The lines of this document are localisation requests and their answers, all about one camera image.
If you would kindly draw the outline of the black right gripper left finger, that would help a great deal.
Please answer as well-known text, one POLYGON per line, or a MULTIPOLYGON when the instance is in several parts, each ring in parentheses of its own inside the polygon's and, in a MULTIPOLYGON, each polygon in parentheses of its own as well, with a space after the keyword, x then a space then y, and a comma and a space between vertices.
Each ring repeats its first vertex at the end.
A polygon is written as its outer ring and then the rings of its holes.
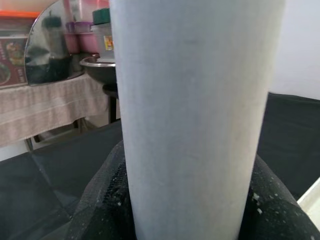
POLYGON ((136 239, 122 141, 86 185, 65 239, 136 239))

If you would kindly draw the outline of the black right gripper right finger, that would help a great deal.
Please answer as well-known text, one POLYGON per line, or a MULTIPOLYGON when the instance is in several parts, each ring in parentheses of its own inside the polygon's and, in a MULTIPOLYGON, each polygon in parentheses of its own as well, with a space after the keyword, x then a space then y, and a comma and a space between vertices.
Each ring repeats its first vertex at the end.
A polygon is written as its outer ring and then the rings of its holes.
POLYGON ((287 187, 256 156, 240 240, 317 240, 318 229, 287 187))

